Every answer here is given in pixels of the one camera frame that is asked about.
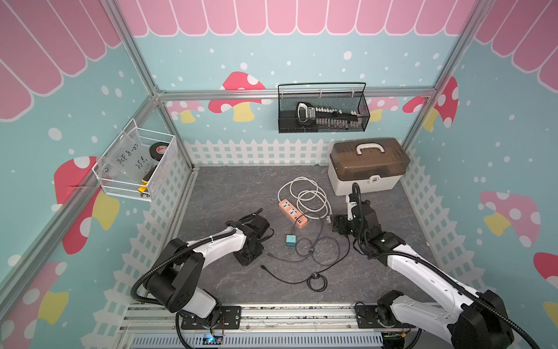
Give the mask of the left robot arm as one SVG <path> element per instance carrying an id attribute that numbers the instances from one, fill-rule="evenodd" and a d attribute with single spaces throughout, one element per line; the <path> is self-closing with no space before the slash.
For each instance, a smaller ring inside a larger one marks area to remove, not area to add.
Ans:
<path id="1" fill-rule="evenodd" d="M 149 271 L 130 290 L 136 302 L 162 305 L 172 314 L 194 316 L 211 326 L 222 318 L 222 304 L 198 283 L 203 269 L 232 254 L 241 266 L 253 263 L 264 251 L 270 230 L 262 210 L 226 222 L 225 230 L 197 241 L 171 240 Z"/>

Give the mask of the teal usb charger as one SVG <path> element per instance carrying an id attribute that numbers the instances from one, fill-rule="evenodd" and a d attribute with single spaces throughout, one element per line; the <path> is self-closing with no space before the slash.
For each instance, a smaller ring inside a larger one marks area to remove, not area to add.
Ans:
<path id="1" fill-rule="evenodd" d="M 286 236 L 286 246 L 287 247 L 296 247 L 297 239 L 295 235 L 287 235 Z"/>

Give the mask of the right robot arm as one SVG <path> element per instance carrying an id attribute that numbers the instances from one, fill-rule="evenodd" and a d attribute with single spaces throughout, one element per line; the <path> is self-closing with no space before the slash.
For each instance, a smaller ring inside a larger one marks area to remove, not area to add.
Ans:
<path id="1" fill-rule="evenodd" d="M 405 276 L 436 302 L 427 305 L 392 290 L 377 302 L 379 324 L 410 324 L 454 348 L 508 348 L 516 335 L 531 348 L 538 347 L 508 317 L 504 301 L 495 292 L 480 292 L 461 283 L 424 259 L 402 238 L 384 231 L 371 203 L 361 198 L 358 183 L 352 184 L 345 199 L 347 214 L 334 216 L 334 230 L 353 237 L 358 253 Z"/>

